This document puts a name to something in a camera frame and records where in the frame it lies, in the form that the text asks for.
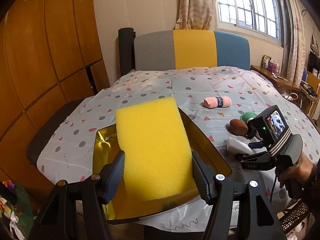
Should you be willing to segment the person right hand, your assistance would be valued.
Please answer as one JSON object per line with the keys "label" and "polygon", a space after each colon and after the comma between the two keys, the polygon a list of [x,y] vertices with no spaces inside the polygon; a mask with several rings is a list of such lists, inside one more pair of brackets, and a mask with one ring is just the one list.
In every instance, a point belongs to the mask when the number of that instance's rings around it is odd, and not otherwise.
{"label": "person right hand", "polygon": [[276,171],[277,180],[280,188],[284,187],[285,181],[288,179],[297,179],[302,185],[306,185],[308,181],[316,174],[317,167],[310,159],[301,152],[300,158],[295,166],[289,167],[283,172]]}

